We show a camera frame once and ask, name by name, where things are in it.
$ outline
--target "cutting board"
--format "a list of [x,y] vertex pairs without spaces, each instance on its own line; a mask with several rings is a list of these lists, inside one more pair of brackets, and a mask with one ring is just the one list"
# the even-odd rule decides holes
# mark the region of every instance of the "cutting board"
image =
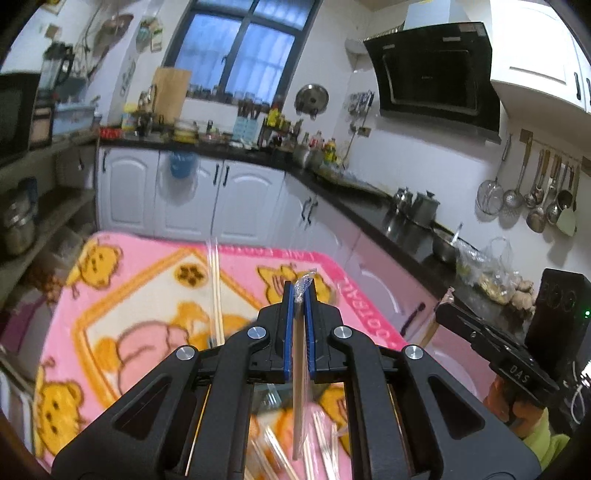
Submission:
[[164,117],[164,123],[172,125],[181,116],[183,103],[189,88],[191,72],[189,70],[159,67],[154,73],[152,84],[158,88],[154,112],[156,120]]

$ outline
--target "yellow bear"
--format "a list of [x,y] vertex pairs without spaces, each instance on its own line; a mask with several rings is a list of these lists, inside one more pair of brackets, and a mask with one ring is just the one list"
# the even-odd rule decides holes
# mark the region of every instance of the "yellow bear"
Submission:
[[[265,292],[269,304],[281,303],[283,298],[283,285],[286,281],[295,283],[307,272],[296,272],[295,265],[282,265],[279,268],[257,267],[259,277],[267,284]],[[326,284],[322,275],[314,275],[314,285],[316,286],[316,297],[322,303],[332,303],[333,292]]]
[[42,458],[47,450],[53,456],[71,442],[84,423],[79,408],[84,401],[82,389],[75,382],[45,382],[45,368],[53,367],[50,359],[37,371],[35,382],[34,446]]
[[66,286],[72,287],[73,297],[78,298],[76,284],[79,281],[96,290],[109,288],[111,277],[117,271],[122,257],[123,252],[119,247],[101,245],[98,239],[89,240],[66,280]]

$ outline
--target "wall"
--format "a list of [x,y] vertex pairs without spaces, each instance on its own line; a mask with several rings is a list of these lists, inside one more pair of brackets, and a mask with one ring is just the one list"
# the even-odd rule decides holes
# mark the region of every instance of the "wall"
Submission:
[[[386,8],[374,13],[368,34],[374,34],[400,24],[406,15],[408,3]],[[488,22],[488,1],[473,2],[466,8],[473,21]],[[375,74],[369,59],[361,58],[349,82],[348,94],[367,89],[377,91]],[[345,137],[348,118],[342,114],[335,135]],[[521,128],[534,131],[534,136],[548,144],[567,151],[574,157],[583,152],[525,124],[506,124],[502,116],[502,145],[481,143],[448,131],[420,127],[403,121],[383,118],[379,115],[379,101],[374,102],[367,126],[374,130],[369,138],[356,137],[349,157],[350,170],[374,185],[395,192],[400,186],[413,191],[429,190],[436,194],[441,205],[437,221],[455,229],[464,223],[462,237],[477,248],[484,248],[496,236],[505,236],[511,241],[515,258],[514,267],[527,278],[539,282],[546,267],[578,271],[591,278],[591,179],[583,175],[580,182],[577,215],[578,232],[570,239],[557,229],[548,227],[542,235],[533,233],[525,223],[527,212],[514,219],[501,216],[492,221],[478,215],[475,206],[476,192],[480,183],[494,179],[500,163],[504,141],[513,133],[512,148],[499,181],[505,189],[515,187],[525,146],[519,142]],[[522,191],[527,192],[535,174],[539,147],[534,146],[530,157]]]
[[[136,74],[129,89],[130,102],[137,101],[140,92],[150,86],[156,68],[164,61],[165,51],[170,47],[170,40],[187,5],[187,0],[165,1],[159,14],[164,24],[163,51],[140,55]],[[355,57],[345,51],[344,43],[348,37],[363,37],[370,17],[369,9],[354,0],[323,1],[294,72],[284,109],[288,119],[297,119],[293,108],[296,93],[308,83],[319,83],[329,91],[330,102],[327,111],[319,115],[315,121],[306,118],[304,131],[315,133],[322,130],[325,136],[333,132],[356,61]],[[201,121],[212,119],[222,127],[232,127],[236,119],[236,108],[187,99],[181,115],[183,118]]]
[[45,38],[49,24],[61,27],[59,41],[75,44],[102,3],[103,0],[68,0],[58,15],[39,8],[18,34],[1,71],[40,71],[43,53],[51,44],[51,40]]

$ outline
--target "range hood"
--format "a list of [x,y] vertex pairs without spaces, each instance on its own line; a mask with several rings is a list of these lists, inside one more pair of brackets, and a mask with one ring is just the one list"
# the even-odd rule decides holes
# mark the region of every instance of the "range hood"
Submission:
[[378,80],[381,114],[500,144],[491,42],[483,23],[465,20],[453,0],[420,2],[409,6],[402,29],[363,41]]

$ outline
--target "plastic bag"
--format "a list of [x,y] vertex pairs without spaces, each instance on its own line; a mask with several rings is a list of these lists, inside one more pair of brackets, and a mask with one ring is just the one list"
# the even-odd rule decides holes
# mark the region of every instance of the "plastic bag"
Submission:
[[457,240],[457,249],[456,272],[464,283],[474,286],[484,270],[486,257],[461,239]]
[[199,183],[199,156],[183,152],[169,153],[166,160],[160,163],[157,176],[160,196],[175,206],[193,200]]
[[485,262],[478,285],[491,300],[507,305],[521,282],[519,274],[511,268],[511,243],[506,238],[496,237],[488,243],[483,254]]

